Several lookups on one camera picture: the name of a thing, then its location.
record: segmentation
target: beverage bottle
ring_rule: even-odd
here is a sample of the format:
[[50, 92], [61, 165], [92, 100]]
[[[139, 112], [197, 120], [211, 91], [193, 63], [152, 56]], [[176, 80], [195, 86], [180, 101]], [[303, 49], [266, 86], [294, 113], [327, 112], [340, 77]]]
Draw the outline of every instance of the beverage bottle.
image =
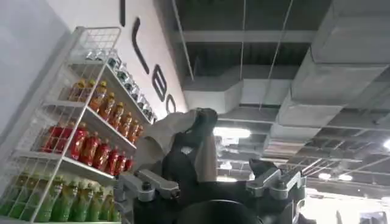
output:
[[112, 191], [110, 191], [110, 193], [108, 193], [108, 195], [105, 197], [105, 200], [103, 202], [103, 205], [102, 205], [102, 209], [101, 209], [101, 212], [100, 212], [100, 216], [99, 216], [99, 219], [100, 220], [104, 220], [104, 221], [108, 221], [111, 219], [111, 205], [114, 204], [114, 197], [112, 195]]
[[116, 161], [114, 175], [117, 176], [124, 170], [124, 166], [126, 163], [126, 154], [122, 152], [120, 156], [118, 156], [118, 160]]
[[126, 159], [126, 162], [124, 164], [124, 171], [128, 171], [133, 166], [133, 156], [130, 156], [130, 158]]
[[85, 88], [85, 79], [80, 79], [77, 83], [73, 84], [68, 100], [78, 101], [82, 95], [82, 91], [84, 88]]
[[102, 144], [96, 149], [93, 157], [92, 166], [98, 170], [104, 170], [107, 163], [108, 154], [110, 153], [110, 146], [108, 145], [108, 139], [106, 138]]
[[25, 204], [24, 211], [21, 212], [21, 220], [24, 221], [30, 221], [35, 208], [37, 208], [41, 197], [43, 197], [44, 189], [49, 182], [49, 176], [42, 177], [42, 179], [36, 176], [34, 179], [32, 181], [37, 185], [35, 186], [34, 184], [35, 187], [31, 189], [30, 199], [28, 202], [26, 201], [27, 204]]
[[25, 185], [28, 174], [23, 172], [21, 173], [16, 180], [12, 180], [11, 184], [8, 185], [7, 190], [3, 194], [3, 197], [0, 201], [0, 215], [7, 216], [12, 209], [13, 204], [15, 204], [16, 199], [18, 198], [22, 187]]
[[118, 160], [118, 146], [115, 146], [113, 150], [108, 154], [107, 165], [105, 167], [105, 172], [114, 175], [116, 162]]
[[51, 214], [51, 221], [67, 222], [71, 212], [73, 202], [77, 197], [78, 187], [75, 181], [64, 186], [57, 201], [55, 201]]
[[71, 158], [78, 160], [80, 156], [81, 149], [83, 147], [85, 138], [87, 137], [87, 130], [85, 129], [85, 123], [81, 122], [76, 129], [76, 132], [72, 138], [72, 141], [69, 145], [69, 150]]
[[42, 151], [51, 153], [57, 144], [59, 137], [62, 133], [63, 127], [61, 123], [49, 127], [45, 136], [43, 137]]
[[124, 137], [127, 137], [127, 135], [129, 134], [132, 119], [132, 114], [130, 112], [128, 112], [127, 115], [122, 116], [121, 124], [118, 130]]
[[61, 191], [63, 189], [63, 180], [61, 176], [54, 178], [49, 192], [46, 194], [46, 197], [43, 200], [41, 208], [38, 211], [38, 214], [35, 218], [36, 222], [48, 222], [50, 221], [53, 206], [55, 201], [58, 199]]
[[60, 137], [58, 139], [57, 146], [55, 147], [56, 153], [61, 154], [63, 152], [66, 142], [68, 141], [68, 138], [71, 136], [73, 127], [74, 127], [74, 122], [71, 121], [68, 123], [68, 125], [65, 128], [63, 128], [62, 133], [60, 134]]
[[87, 218], [88, 208], [90, 207], [91, 200], [93, 198], [93, 189], [92, 184], [88, 184], [86, 189], [82, 189], [80, 192], [80, 197], [75, 204], [73, 209], [72, 220], [74, 222], [85, 222]]
[[123, 112], [124, 112], [123, 103], [120, 102], [117, 104], [110, 119], [108, 120], [108, 123], [110, 123], [112, 127], [115, 128], [115, 130], [117, 130], [119, 127], [119, 123], [121, 122], [121, 117], [123, 115]]
[[103, 199], [104, 199], [104, 191], [103, 188], [100, 187], [99, 191], [95, 192], [91, 205], [88, 209], [88, 215], [87, 215], [87, 222], [98, 222], [100, 211], [103, 205]]
[[91, 79], [88, 84], [87, 84], [87, 87], [85, 87], [83, 89], [83, 93], [80, 97], [80, 102], [85, 102], [87, 99], [88, 99], [88, 96], [90, 96], [90, 93], [92, 93], [92, 88], [93, 86], [96, 84], [95, 80]]
[[136, 132], [138, 131], [139, 127], [140, 127], [140, 125], [138, 124], [138, 121], [133, 120], [131, 125], [130, 125], [129, 134], [127, 134], [127, 139], [130, 142], [135, 142], [135, 138], [136, 138], [135, 135], [136, 135]]
[[90, 136], [85, 141], [85, 147], [80, 153], [79, 161], [87, 164], [88, 166], [92, 166], [93, 157], [95, 156], [95, 152], [99, 144], [100, 138], [98, 137], [98, 133], [96, 131], [93, 133], [93, 136]]
[[107, 93], [107, 83], [102, 81], [100, 85], [95, 89], [91, 102], [89, 104], [90, 108], [95, 112], [99, 112], [99, 108], [102, 105], [103, 99]]
[[107, 121], [109, 119], [114, 104], [115, 104], [115, 94], [110, 93], [99, 109], [99, 115], [103, 118], [103, 120]]

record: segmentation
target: ceiling beam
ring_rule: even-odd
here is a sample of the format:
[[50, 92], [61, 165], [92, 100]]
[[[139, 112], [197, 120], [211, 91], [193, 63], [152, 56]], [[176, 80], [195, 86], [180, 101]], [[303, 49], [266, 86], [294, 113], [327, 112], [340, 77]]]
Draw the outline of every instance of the ceiling beam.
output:
[[[278, 42], [280, 30], [187, 30], [183, 31], [187, 43], [269, 43]], [[316, 31], [287, 30], [282, 39], [283, 43], [311, 43]], [[181, 42], [177, 32], [175, 40]]]

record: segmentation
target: shelf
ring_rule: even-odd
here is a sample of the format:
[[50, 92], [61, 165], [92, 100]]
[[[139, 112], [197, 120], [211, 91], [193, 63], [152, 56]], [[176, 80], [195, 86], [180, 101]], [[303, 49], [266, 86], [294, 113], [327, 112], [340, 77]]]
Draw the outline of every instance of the shelf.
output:
[[[88, 74], [88, 76], [91, 75], [96, 78], [103, 65], [104, 63], [102, 61], [72, 61], [69, 67], [80, 77], [85, 77], [85, 74]], [[111, 67], [105, 67], [101, 80], [105, 80], [107, 82], [107, 89], [109, 92], [115, 93], [115, 100], [125, 104], [125, 111], [131, 112], [140, 124], [151, 124], [149, 119], [137, 105], [137, 102], [133, 99], [133, 97], [131, 97], [119, 81], [116, 73]]]
[[[37, 159], [52, 159], [60, 160], [61, 154], [46, 153], [46, 152], [31, 152], [31, 151], [15, 151], [15, 154], [19, 157], [25, 158], [37, 158]], [[60, 166], [60, 170], [63, 169], [71, 174], [78, 175], [82, 178], [97, 181], [101, 185], [108, 186], [112, 185], [114, 176], [109, 175], [105, 172], [90, 167], [84, 163], [78, 162], [72, 158], [64, 157]]]
[[[56, 110], [60, 109], [59, 112], [67, 114], [72, 111], [79, 110], [84, 107], [83, 102], [72, 102], [65, 100], [52, 100], [44, 103], [46, 107], [55, 107]], [[127, 155], [134, 155], [136, 147], [127, 138], [125, 138], [120, 132], [115, 130], [107, 121], [103, 120], [95, 111], [90, 107], [85, 110], [82, 121], [87, 123], [87, 129], [89, 131], [97, 131], [99, 136], [104, 139], [110, 140], [110, 145], [117, 145], [119, 150], [124, 150]]]

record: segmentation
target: metal rod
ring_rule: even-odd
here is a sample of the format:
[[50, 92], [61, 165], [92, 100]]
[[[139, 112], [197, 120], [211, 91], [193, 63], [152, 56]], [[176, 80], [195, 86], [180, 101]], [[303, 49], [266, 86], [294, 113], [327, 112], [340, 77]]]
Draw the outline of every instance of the metal rod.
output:
[[241, 40], [241, 58], [239, 63], [239, 79], [243, 79], [243, 60], [244, 60], [244, 42], [245, 42], [245, 20], [246, 20], [246, 0], [244, 0], [243, 8], [243, 39]]
[[290, 4], [289, 4], [289, 6], [287, 8], [286, 16], [285, 16], [285, 19], [283, 21], [282, 32], [280, 33], [280, 38], [279, 38], [278, 44], [276, 45], [276, 51], [275, 51], [275, 54], [274, 54], [274, 58], [272, 59], [271, 68], [270, 68], [269, 73], [268, 73], [267, 85], [266, 85], [265, 93], [264, 93], [264, 96], [263, 96], [263, 98], [262, 98], [262, 100], [260, 102], [260, 106], [259, 106], [258, 110], [261, 110], [261, 106], [262, 106], [262, 104], [263, 104], [263, 102], [266, 99], [267, 94], [268, 94], [268, 88], [269, 88], [270, 81], [271, 81], [271, 75], [272, 75], [272, 72], [274, 71], [274, 65], [275, 65], [276, 58], [278, 56], [280, 44], [281, 44], [282, 39], [285, 37], [285, 34], [286, 34], [286, 32], [285, 32], [286, 30], [285, 29], [286, 29], [286, 25], [287, 25], [288, 16], [290, 15], [291, 7], [293, 6], [293, 2], [294, 2], [294, 0], [290, 0]]
[[188, 55], [187, 45], [185, 44], [182, 23], [180, 22], [179, 11], [177, 10], [176, 0], [172, 0], [172, 6], [173, 6], [173, 11], [175, 12], [177, 27], [179, 28], [180, 39], [182, 40], [182, 44], [183, 44], [185, 59], [187, 60], [188, 69], [190, 70], [191, 80], [194, 81], [194, 73], [191, 67], [190, 56]]

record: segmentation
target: white wire rack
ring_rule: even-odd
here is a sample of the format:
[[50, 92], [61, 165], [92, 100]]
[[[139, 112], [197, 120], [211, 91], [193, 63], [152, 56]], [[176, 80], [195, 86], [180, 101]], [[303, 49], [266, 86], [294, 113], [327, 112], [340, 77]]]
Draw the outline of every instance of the white wire rack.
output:
[[[42, 222], [42, 213], [47, 213], [44, 207], [58, 197], [53, 184], [58, 175], [112, 185], [110, 174], [72, 159], [69, 148], [74, 147], [73, 138], [81, 122], [86, 123], [88, 131], [109, 139], [111, 147], [118, 146], [127, 156], [134, 154], [134, 144], [88, 106], [97, 86], [106, 81], [108, 92], [114, 92], [116, 101], [124, 103], [125, 111], [132, 112], [140, 124], [149, 124], [107, 63], [120, 33], [118, 27], [76, 28], [37, 87], [32, 100], [36, 104], [26, 107], [10, 136], [0, 142], [0, 150], [10, 151], [0, 169], [0, 221]], [[90, 52], [104, 54], [87, 60]], [[96, 82], [86, 88], [73, 87], [81, 79]]]

